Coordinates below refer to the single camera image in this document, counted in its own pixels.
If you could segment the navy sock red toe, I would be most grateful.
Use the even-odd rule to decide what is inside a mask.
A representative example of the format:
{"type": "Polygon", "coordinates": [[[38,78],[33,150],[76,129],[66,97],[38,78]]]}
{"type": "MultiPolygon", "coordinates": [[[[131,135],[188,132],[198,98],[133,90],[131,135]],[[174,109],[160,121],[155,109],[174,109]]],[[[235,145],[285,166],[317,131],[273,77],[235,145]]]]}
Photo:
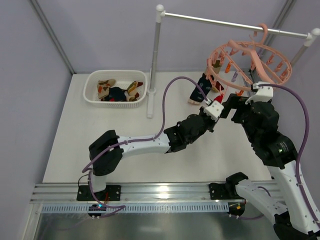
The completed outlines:
{"type": "MultiPolygon", "coordinates": [[[[197,85],[202,89],[205,96],[207,96],[212,89],[212,84],[208,79],[206,79],[206,75],[204,73],[198,80],[197,85]]],[[[202,95],[202,92],[197,87],[195,87],[188,99],[188,103],[192,105],[200,105],[204,101],[204,99],[205,98],[202,95]]]]}

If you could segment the pink round clip hanger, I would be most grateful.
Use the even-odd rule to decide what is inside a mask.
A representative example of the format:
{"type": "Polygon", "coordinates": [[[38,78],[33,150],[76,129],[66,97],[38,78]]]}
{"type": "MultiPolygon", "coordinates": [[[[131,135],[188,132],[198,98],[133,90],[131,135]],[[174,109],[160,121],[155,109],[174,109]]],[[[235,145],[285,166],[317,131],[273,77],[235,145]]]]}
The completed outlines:
{"type": "Polygon", "coordinates": [[[212,51],[206,61],[207,67],[204,74],[213,86],[219,82],[239,91],[250,91],[254,80],[241,68],[241,61],[249,64],[249,73],[257,74],[259,82],[282,86],[290,79],[293,70],[290,61],[279,50],[264,44],[268,27],[264,23],[259,24],[259,27],[263,29],[261,40],[255,40],[258,32],[254,31],[249,41],[231,39],[212,51]],[[237,76],[242,77],[244,84],[238,85],[232,80],[225,79],[216,72],[216,64],[225,67],[225,74],[234,71],[237,76]]]}

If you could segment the navy sock beige toe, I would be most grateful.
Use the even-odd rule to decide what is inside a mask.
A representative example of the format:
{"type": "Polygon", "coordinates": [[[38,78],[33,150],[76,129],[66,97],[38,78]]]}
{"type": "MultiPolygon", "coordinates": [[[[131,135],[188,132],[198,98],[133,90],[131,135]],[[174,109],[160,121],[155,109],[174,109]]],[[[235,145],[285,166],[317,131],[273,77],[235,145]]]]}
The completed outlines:
{"type": "Polygon", "coordinates": [[[126,102],[125,91],[119,87],[109,88],[109,93],[103,98],[104,102],[126,102]]]}

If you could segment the beige orange argyle sock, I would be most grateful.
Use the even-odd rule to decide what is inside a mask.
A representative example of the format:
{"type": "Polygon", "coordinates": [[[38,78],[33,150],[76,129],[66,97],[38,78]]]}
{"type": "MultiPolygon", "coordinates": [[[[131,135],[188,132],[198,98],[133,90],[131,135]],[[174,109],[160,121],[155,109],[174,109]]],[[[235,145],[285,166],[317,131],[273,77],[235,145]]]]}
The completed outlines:
{"type": "Polygon", "coordinates": [[[116,84],[115,79],[108,79],[108,80],[99,80],[97,83],[97,94],[98,99],[101,100],[107,97],[110,93],[110,88],[112,88],[116,84]]]}

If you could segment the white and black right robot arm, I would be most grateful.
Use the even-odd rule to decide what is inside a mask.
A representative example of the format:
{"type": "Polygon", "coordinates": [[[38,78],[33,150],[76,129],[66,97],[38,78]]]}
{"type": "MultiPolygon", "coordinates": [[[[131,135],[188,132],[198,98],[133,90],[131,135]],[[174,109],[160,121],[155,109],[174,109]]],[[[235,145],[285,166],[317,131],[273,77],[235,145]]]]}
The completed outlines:
{"type": "Polygon", "coordinates": [[[250,201],[272,223],[281,240],[316,240],[320,227],[303,199],[302,174],[297,173],[298,153],[294,143],[278,130],[279,114],[271,101],[252,101],[232,93],[223,104],[221,118],[234,109],[232,122],[241,124],[254,153],[267,167],[285,201],[278,204],[257,188],[242,172],[230,175],[225,187],[231,195],[250,201]]]}

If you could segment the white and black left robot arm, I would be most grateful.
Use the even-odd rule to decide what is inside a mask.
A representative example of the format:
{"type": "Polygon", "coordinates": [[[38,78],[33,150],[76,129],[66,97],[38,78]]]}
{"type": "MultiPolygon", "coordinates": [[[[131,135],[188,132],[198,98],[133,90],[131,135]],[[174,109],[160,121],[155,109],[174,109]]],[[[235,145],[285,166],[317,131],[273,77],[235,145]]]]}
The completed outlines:
{"type": "Polygon", "coordinates": [[[151,153],[175,153],[194,143],[205,132],[213,132],[224,107],[214,102],[201,107],[199,114],[191,114],[161,133],[142,137],[125,137],[108,130],[89,146],[91,168],[90,184],[93,192],[106,188],[106,176],[112,173],[120,160],[151,153]]]}

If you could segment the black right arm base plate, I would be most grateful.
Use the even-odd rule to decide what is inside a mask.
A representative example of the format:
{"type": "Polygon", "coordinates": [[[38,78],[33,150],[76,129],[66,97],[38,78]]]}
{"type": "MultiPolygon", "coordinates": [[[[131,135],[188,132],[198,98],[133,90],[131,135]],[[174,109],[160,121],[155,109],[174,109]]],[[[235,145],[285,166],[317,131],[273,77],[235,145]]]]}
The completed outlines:
{"type": "Polygon", "coordinates": [[[231,183],[210,183],[208,185],[211,200],[243,200],[231,183]]]}

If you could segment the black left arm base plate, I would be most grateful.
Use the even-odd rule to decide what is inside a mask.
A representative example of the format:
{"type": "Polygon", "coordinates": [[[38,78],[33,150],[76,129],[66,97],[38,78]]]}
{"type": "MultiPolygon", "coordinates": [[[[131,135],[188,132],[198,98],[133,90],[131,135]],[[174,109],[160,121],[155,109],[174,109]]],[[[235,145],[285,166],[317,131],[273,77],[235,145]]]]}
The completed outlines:
{"type": "MultiPolygon", "coordinates": [[[[121,199],[121,185],[110,185],[107,184],[105,189],[99,192],[95,192],[95,197],[100,201],[120,201],[121,199]]],[[[88,185],[80,185],[78,187],[76,200],[79,202],[94,201],[90,187],[88,185]]]]}

